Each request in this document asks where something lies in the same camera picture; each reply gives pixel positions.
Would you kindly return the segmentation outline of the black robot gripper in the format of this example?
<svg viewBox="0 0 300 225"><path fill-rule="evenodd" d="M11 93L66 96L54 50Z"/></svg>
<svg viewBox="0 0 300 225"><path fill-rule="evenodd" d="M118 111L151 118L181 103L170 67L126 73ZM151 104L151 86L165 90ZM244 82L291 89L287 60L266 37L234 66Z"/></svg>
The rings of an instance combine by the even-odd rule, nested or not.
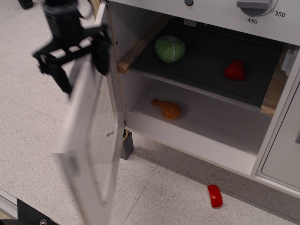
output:
<svg viewBox="0 0 300 225"><path fill-rule="evenodd" d="M67 94L71 94L72 87L61 67L62 64L91 53L97 71L102 75L106 75L109 71L108 26L103 24L84 28L80 17L80 14L46 14L52 40L33 53L33 57L41 64L40 72L50 75Z"/></svg>

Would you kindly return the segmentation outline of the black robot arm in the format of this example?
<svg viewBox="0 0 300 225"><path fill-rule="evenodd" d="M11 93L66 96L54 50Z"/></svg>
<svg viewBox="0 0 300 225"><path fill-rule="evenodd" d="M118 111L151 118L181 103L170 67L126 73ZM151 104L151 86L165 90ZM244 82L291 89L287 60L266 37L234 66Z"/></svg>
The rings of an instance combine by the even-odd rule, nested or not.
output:
<svg viewBox="0 0 300 225"><path fill-rule="evenodd" d="M87 54L92 55L98 72L106 75L109 70L111 40L106 24L84 28L81 25L76 0L46 0L43 9L49 24L52 41L33 53L42 74L50 75L61 90L72 93L73 86L62 65Z"/></svg>

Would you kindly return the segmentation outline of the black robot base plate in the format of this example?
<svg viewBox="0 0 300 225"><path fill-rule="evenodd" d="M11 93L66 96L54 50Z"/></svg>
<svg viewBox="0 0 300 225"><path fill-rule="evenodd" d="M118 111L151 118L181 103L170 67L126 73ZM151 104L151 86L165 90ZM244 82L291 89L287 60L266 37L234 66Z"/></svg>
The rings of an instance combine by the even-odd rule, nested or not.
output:
<svg viewBox="0 0 300 225"><path fill-rule="evenodd" d="M27 225L58 225L54 220L17 199L17 220Z"/></svg>

